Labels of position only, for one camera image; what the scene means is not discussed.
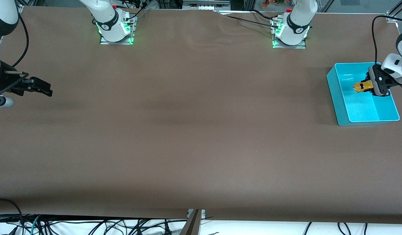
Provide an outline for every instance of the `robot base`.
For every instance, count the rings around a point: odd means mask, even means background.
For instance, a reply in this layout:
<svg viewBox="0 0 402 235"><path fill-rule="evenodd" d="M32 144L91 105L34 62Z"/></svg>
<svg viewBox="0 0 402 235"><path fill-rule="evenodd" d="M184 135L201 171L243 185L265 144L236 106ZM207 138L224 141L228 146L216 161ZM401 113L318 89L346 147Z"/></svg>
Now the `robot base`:
<svg viewBox="0 0 402 235"><path fill-rule="evenodd" d="M132 18L130 20L130 23L131 23L130 34L126 35L122 40L119 40L118 42L110 42L101 35L99 44L102 44L102 45L132 45L132 44L134 44L134 35L136 33L137 16Z"/></svg>
<svg viewBox="0 0 402 235"><path fill-rule="evenodd" d="M276 25L278 28L271 28L271 33L272 33L272 46L273 48L289 48L289 49L306 49L305 46L305 39L302 39L302 41L298 45L287 45L283 43L275 34L282 28L283 24L283 18L282 15L278 15L277 17L274 17L272 20L269 20L271 25Z"/></svg>

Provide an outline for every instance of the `table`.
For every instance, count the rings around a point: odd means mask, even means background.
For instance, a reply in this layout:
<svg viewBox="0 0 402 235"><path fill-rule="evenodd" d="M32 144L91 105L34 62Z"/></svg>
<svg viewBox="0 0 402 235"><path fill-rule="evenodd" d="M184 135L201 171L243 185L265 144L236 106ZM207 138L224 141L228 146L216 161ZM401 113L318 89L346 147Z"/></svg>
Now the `table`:
<svg viewBox="0 0 402 235"><path fill-rule="evenodd" d="M0 197L24 213L402 223L402 89L399 122L339 127L326 82L373 60L374 15L317 14L305 50L211 11L151 10L132 46L99 45L87 9L22 16L17 69L54 91L0 110ZM375 31L382 61L398 31Z"/></svg>

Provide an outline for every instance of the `black cable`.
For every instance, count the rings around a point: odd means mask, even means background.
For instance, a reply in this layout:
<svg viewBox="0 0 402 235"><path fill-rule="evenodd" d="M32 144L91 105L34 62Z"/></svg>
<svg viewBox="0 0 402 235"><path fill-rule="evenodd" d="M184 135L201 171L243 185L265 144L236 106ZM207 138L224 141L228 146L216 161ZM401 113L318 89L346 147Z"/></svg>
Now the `black cable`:
<svg viewBox="0 0 402 235"><path fill-rule="evenodd" d="M48 235L48 233L47 233L47 224L46 224L46 222L44 222L44 232L45 232L45 235Z"/></svg>
<svg viewBox="0 0 402 235"><path fill-rule="evenodd" d="M56 232L51 228L50 225L48 226L48 228L49 228L49 231L50 231L50 232L53 232L53 233L56 234L56 235L60 235L60 234L56 233Z"/></svg>
<svg viewBox="0 0 402 235"><path fill-rule="evenodd" d="M176 223L176 222L186 222L187 220L172 220L172 221L168 221L168 223ZM155 225L153 225L153 226L148 226L148 227L146 227L143 231L141 231L141 232L139 232L139 233L137 233L136 235L141 235L144 231L146 231L147 229L151 229L151 228L154 228L154 227L159 227L160 225L163 225L165 222L162 222L162 223L158 223L158 224L155 224Z"/></svg>
<svg viewBox="0 0 402 235"><path fill-rule="evenodd" d="M172 232L169 228L168 221L165 219L165 235L171 235Z"/></svg>
<svg viewBox="0 0 402 235"><path fill-rule="evenodd" d="M119 229L119 228L117 228L117 227L114 227L113 229L116 229L116 230L120 231L120 232L122 233L122 235L124 235L124 232L123 232L121 229Z"/></svg>
<svg viewBox="0 0 402 235"><path fill-rule="evenodd" d="M144 9L144 8L139 9L139 11L138 11L135 15L133 15L133 16L130 17L130 18L126 18L125 20L127 21L127 20L129 20L129 19L132 19L132 18L136 17L143 9Z"/></svg>
<svg viewBox="0 0 402 235"><path fill-rule="evenodd" d="M123 223L124 223L124 227L125 227L125 234L127 235L128 229L127 229L127 225L125 224L125 220L123 220Z"/></svg>
<svg viewBox="0 0 402 235"><path fill-rule="evenodd" d="M334 3L334 1L332 1L329 6L325 6L324 7L325 10L323 9L324 11L322 11L322 12L327 12L333 3Z"/></svg>
<svg viewBox="0 0 402 235"><path fill-rule="evenodd" d="M347 229L347 232L349 233L349 235L351 235L349 226L348 226L346 223L343 223L343 224L346 226L346 229ZM338 227L338 229L340 230L340 232L341 232L343 235L346 235L346 234L343 232L343 230L340 228L340 223L337 223L337 227Z"/></svg>
<svg viewBox="0 0 402 235"><path fill-rule="evenodd" d="M259 12L257 9L250 9L249 11L256 12L256 13L258 13L260 16L262 16L263 18L268 19L268 20L271 20L272 18L275 17L275 16L273 16L273 17L268 17L268 16L266 16L266 15L263 15L262 12Z"/></svg>
<svg viewBox="0 0 402 235"><path fill-rule="evenodd" d="M402 21L400 18L392 17L392 16L387 16L387 15L377 15L373 20L372 20L372 39L374 40L374 48L375 48L375 64L377 64L377 59L378 59L378 49L377 49L377 42L375 41L375 34L374 34L374 24L375 20L378 18L387 18L387 19L392 19L396 21Z"/></svg>
<svg viewBox="0 0 402 235"><path fill-rule="evenodd" d="M102 221L102 222L100 222L98 225L96 225L89 233L88 233L88 235L93 235L94 233L95 233L95 231L101 226L101 225L103 225L104 223L106 223L108 220L104 220L104 221Z"/></svg>
<svg viewBox="0 0 402 235"><path fill-rule="evenodd" d="M307 232L308 232L308 229L309 229L310 226L311 226L311 223L312 223L312 222L308 223L307 227L305 228L304 235L307 235Z"/></svg>
<svg viewBox="0 0 402 235"><path fill-rule="evenodd" d="M0 201L9 202L12 205L14 205L15 208L17 208L17 211L19 213L19 220L21 222L21 225L24 226L24 219L22 218L22 212L21 212L20 208L18 207L18 205L15 202L13 202L9 199L5 199L5 198L0 198Z"/></svg>
<svg viewBox="0 0 402 235"><path fill-rule="evenodd" d="M42 226L41 226L41 221L37 220L37 223L35 224L35 227L38 229L38 234L44 235L43 229L42 229Z"/></svg>
<svg viewBox="0 0 402 235"><path fill-rule="evenodd" d="M115 226L116 226L117 224L119 224L121 221L123 221L123 220L119 220L119 221L115 222L113 225L109 226L109 228L108 228L108 226L107 226L107 228L105 229L104 235L105 235L110 229L115 228Z"/></svg>
<svg viewBox="0 0 402 235"><path fill-rule="evenodd" d="M56 222L50 223L50 225L55 225L55 224L58 224L58 223L67 223L67 224L86 224L86 223L93 223L93 224L96 224L96 223L101 223L101 222L102 222L102 221L82 221L82 222L56 221Z"/></svg>
<svg viewBox="0 0 402 235"><path fill-rule="evenodd" d="M15 67L19 62L21 62L21 60L24 58L24 56L26 54L26 51L28 51L28 46L29 46L29 36L28 36L28 31L26 30L25 22L19 13L18 13L18 15L19 15L19 19L21 20L24 31L25 31L26 45L25 45L25 49L24 49L24 52L22 53L21 57L17 60L17 62L14 63L14 65L12 67Z"/></svg>
<svg viewBox="0 0 402 235"><path fill-rule="evenodd" d="M135 227L131 230L131 232L129 232L129 235L133 235L135 232L139 233L141 232L141 227L147 223L149 220L138 220L137 224L135 225Z"/></svg>
<svg viewBox="0 0 402 235"><path fill-rule="evenodd" d="M13 224L13 223L10 223L10 222L5 222L6 224L8 224L8 225L12 225L12 226L15 226L16 228L22 228L23 230L25 229L27 232L28 232L28 234L30 233L30 228L31 227L27 227L27 226L22 226L22 225L20 225L20 224Z"/></svg>
<svg viewBox="0 0 402 235"><path fill-rule="evenodd" d="M258 25L264 25L264 26L271 27L271 28L278 28L278 26L276 26L276 25L270 25L270 24L264 24L264 23L260 23L260 22L256 22L256 21L250 21L250 20L246 20L246 19L242 19L242 18L230 16L230 15L225 15L225 16L233 18L233 19L241 20L241 21L246 21L246 22L258 24Z"/></svg>

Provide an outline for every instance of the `cyan plastic bin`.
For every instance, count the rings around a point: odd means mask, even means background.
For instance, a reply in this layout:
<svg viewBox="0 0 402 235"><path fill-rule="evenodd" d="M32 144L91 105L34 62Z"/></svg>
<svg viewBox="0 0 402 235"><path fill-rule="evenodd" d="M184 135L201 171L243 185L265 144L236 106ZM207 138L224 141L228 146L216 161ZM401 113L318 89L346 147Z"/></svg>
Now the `cyan plastic bin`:
<svg viewBox="0 0 402 235"><path fill-rule="evenodd" d="M327 74L339 126L380 125L400 120L392 94L380 97L353 89L353 84L364 80L373 64L338 63Z"/></svg>

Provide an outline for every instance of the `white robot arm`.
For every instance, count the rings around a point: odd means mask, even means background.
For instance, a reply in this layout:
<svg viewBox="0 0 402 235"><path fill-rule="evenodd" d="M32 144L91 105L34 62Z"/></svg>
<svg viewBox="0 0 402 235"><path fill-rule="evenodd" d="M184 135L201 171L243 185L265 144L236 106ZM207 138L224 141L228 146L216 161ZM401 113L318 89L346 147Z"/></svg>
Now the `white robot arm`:
<svg viewBox="0 0 402 235"><path fill-rule="evenodd" d="M80 0L92 13L101 35L110 42L122 40L131 33L130 13L114 9L109 0Z"/></svg>
<svg viewBox="0 0 402 235"><path fill-rule="evenodd" d="M18 9L14 0L0 0L0 36L10 34L18 25Z"/></svg>
<svg viewBox="0 0 402 235"><path fill-rule="evenodd" d="M0 36L8 35L14 31L19 19L24 25L22 18L19 18L15 0L0 0ZM12 66L0 60L0 108L14 105L14 99L3 96L4 92L11 92L19 96L23 96L25 91L38 92L47 96L53 94L49 83L34 76L27 78L28 73L17 71L14 68L23 56Z"/></svg>
<svg viewBox="0 0 402 235"><path fill-rule="evenodd" d="M399 55L389 54L382 65L374 64L369 67L366 79L353 85L356 92L388 96L389 88L402 86L402 33L398 36L395 47Z"/></svg>
<svg viewBox="0 0 402 235"><path fill-rule="evenodd" d="M298 45L307 36L317 9L316 0L297 0L292 12L282 15L283 23L275 36L287 45Z"/></svg>

